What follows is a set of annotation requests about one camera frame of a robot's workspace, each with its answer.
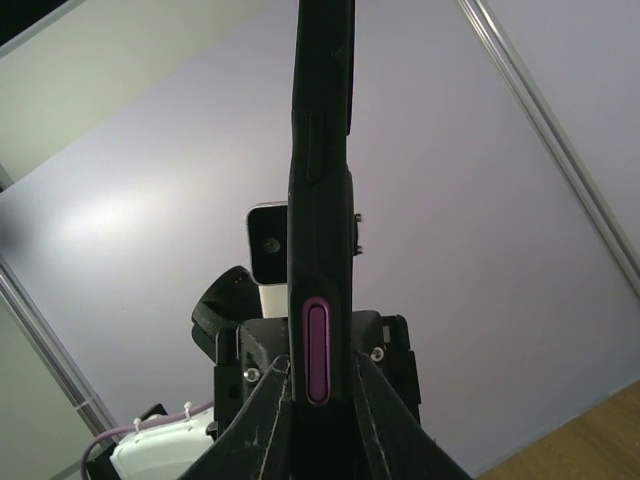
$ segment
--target screw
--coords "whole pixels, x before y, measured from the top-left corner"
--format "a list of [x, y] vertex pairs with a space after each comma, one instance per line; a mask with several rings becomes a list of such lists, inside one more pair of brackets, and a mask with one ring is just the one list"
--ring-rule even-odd
[[373, 360], [376, 363], [379, 363], [382, 361], [383, 358], [384, 358], [384, 350], [380, 347], [374, 348], [373, 352], [371, 352], [371, 360]]
[[260, 370], [257, 368], [247, 368], [243, 373], [243, 376], [248, 383], [256, 383], [260, 380]]

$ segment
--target brown floor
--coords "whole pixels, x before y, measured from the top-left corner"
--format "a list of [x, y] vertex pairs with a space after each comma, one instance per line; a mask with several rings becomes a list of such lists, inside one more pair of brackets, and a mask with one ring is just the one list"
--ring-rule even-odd
[[640, 479], [640, 382], [478, 479]]

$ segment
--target purple cable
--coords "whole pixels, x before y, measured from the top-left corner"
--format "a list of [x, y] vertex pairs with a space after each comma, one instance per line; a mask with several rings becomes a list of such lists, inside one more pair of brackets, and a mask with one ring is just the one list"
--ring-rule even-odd
[[[192, 407], [189, 409], [189, 415], [194, 416], [199, 413], [204, 412], [208, 408], [213, 407], [213, 402], [208, 402], [203, 405], [199, 405], [197, 407]], [[167, 425], [169, 423], [178, 422], [180, 420], [184, 420], [187, 418], [186, 412], [182, 413], [174, 413], [173, 415], [164, 415], [159, 418], [154, 418], [151, 420], [145, 420], [144, 422], [140, 422], [138, 425], [138, 430], [146, 430], [152, 427], [159, 427], [160, 425]], [[102, 440], [106, 440], [107, 438], [114, 437], [116, 435], [123, 435], [125, 433], [131, 433], [136, 431], [135, 425], [125, 425], [123, 427], [112, 428], [111, 430], [107, 430], [106, 432], [102, 432], [96, 438], [94, 438], [87, 448], [82, 453], [82, 458], [80, 459], [80, 477], [82, 480], [89, 480], [89, 472], [87, 471], [87, 464], [89, 463], [89, 455], [91, 455], [91, 450], [97, 444], [99, 444]]]

